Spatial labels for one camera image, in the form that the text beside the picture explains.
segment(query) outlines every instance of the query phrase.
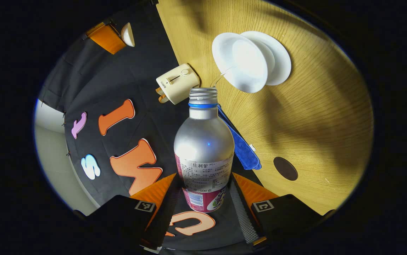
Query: white plate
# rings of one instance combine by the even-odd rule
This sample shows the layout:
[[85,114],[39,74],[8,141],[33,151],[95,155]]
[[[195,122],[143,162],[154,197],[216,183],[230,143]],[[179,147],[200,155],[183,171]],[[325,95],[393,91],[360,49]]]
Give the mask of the white plate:
[[224,77],[237,89],[255,93],[265,86],[267,61],[251,40],[235,33],[219,34],[213,40],[212,52],[221,73],[236,65]]
[[246,31],[241,35],[252,41],[264,43],[273,53],[275,65],[268,76],[266,85],[274,86],[283,83],[291,71],[291,60],[286,48],[278,40],[262,32]]

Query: blue towel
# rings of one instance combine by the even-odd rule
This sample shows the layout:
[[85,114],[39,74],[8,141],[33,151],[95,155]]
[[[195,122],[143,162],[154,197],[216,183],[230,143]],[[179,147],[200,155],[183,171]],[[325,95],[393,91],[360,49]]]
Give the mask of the blue towel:
[[232,133],[233,141],[235,142],[235,154],[243,165],[243,168],[245,170],[258,170],[262,168],[259,158],[251,149],[249,144],[247,144],[247,142],[239,134],[235,126],[233,126],[231,121],[221,109],[221,105],[218,105],[218,116],[226,123]]

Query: black fabric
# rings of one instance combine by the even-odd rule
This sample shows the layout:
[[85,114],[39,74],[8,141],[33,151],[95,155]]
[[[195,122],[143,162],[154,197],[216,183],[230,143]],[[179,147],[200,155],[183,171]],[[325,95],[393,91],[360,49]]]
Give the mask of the black fabric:
[[[127,10],[116,16],[119,24],[131,23],[135,47],[125,47],[111,55],[92,40],[78,40],[58,61],[39,96],[47,105],[66,112],[65,136],[72,163],[82,184],[100,205],[115,195],[129,197],[134,178],[117,175],[109,158],[125,154],[142,138],[149,142],[157,158],[155,164],[144,167],[163,168],[159,180],[176,173],[174,138],[189,116],[187,100],[177,105],[158,102],[156,77],[179,63],[156,7],[137,8],[135,12]],[[98,128],[99,116],[119,108],[127,99],[133,102],[134,118],[120,121],[102,136]],[[73,122],[80,120],[82,112],[87,112],[87,122],[74,139]],[[101,169],[100,176],[94,180],[85,175],[80,164],[87,154],[95,157]],[[244,170],[236,157],[233,171],[260,184],[254,172]],[[191,210],[180,192],[174,214]],[[242,242],[244,252],[249,252],[228,194],[223,205],[208,215],[216,222],[213,228],[186,236],[175,228],[189,227],[199,221],[176,222],[168,228],[175,236],[165,236],[163,247],[208,250]]]

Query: wood grain surface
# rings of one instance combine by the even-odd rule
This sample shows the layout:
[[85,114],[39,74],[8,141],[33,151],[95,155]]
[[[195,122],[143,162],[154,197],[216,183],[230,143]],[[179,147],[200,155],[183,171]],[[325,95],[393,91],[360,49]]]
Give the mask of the wood grain surface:
[[[336,209],[364,173],[372,147],[373,114],[364,81],[322,31],[261,0],[160,0],[157,5],[179,64],[189,63],[202,87],[220,72],[211,51],[221,33],[260,31],[288,50],[292,70],[278,86],[257,93],[218,85],[223,110],[257,149],[254,172],[279,196],[293,194],[320,214]],[[273,165],[296,167],[289,181]]]

